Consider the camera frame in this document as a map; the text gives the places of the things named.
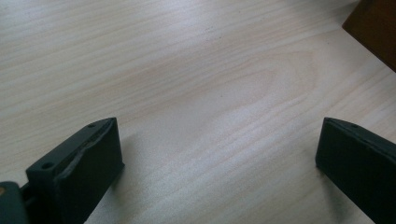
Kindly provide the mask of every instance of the black plastic object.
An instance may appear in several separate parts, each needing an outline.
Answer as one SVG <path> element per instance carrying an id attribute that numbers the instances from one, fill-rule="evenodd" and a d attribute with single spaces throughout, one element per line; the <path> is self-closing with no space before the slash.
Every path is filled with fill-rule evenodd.
<path id="1" fill-rule="evenodd" d="M 19 213 L 27 214 L 31 224 L 82 224 L 123 167 L 117 120 L 91 123 L 26 170 L 29 183 L 21 188 L 23 203 L 14 184 L 15 195 L 0 201 L 0 208 L 6 208 L 0 212 L 0 223 L 27 223 L 5 219 Z M 3 196 L 8 194 L 5 184 L 9 182 L 0 183 L 6 188 Z"/>
<path id="2" fill-rule="evenodd" d="M 396 145 L 356 124 L 326 118 L 316 163 L 375 223 L 396 223 Z"/>

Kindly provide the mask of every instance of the hole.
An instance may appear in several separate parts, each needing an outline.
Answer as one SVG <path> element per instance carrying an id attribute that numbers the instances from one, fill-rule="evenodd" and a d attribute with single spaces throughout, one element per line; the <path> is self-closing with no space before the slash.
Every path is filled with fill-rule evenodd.
<path id="1" fill-rule="evenodd" d="M 42 165 L 41 168 L 43 170 L 47 170 L 47 169 L 51 168 L 52 166 L 53 166 L 52 162 L 47 162 L 47 163 L 44 163 L 44 165 Z"/>
<path id="2" fill-rule="evenodd" d="M 0 196 L 6 192 L 6 188 L 0 187 Z"/>

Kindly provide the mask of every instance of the dark wooden object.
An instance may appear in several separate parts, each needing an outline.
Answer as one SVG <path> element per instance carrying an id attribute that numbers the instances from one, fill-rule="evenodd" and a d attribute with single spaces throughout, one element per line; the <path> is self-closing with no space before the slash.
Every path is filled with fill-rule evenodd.
<path id="1" fill-rule="evenodd" d="M 343 27 L 396 72 L 396 0 L 361 0 Z"/>

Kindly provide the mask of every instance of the table surface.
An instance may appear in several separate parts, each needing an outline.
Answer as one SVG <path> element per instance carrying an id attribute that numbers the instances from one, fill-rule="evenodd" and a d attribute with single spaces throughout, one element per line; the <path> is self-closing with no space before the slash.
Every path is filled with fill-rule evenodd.
<path id="1" fill-rule="evenodd" d="M 0 179 L 117 117 L 126 166 L 87 223 L 372 223 L 314 161 L 324 117 L 396 141 L 356 5 L 1 0 Z"/>

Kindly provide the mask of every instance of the wooden table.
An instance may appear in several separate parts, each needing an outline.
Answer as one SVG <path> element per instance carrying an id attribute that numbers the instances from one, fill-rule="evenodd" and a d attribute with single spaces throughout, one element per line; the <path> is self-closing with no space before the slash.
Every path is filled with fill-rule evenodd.
<path id="1" fill-rule="evenodd" d="M 126 167 L 87 223 L 372 223 L 314 162 L 324 117 L 396 141 L 356 5 L 1 0 L 0 180 L 117 117 Z"/>

